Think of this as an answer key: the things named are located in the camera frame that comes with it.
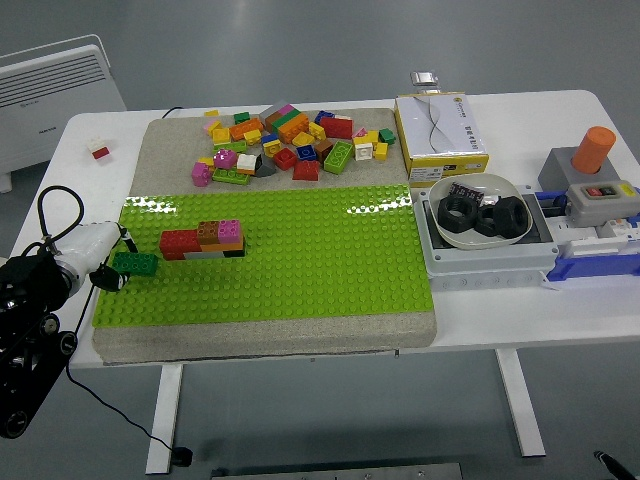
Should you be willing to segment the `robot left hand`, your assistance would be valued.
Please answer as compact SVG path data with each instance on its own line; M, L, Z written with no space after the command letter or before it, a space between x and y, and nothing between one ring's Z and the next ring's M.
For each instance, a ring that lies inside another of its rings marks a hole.
M120 240L130 252L138 252L128 230L116 222L80 225L56 243L54 259L69 286L69 298L80 290L86 278L109 292L123 288L130 273L119 273L106 265L111 251Z

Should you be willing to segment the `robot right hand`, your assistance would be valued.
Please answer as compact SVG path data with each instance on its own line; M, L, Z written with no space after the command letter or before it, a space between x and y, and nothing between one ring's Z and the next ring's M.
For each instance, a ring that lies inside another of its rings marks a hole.
M618 480L636 480L636 476L611 455L601 450L593 452L594 458L599 461L606 470Z

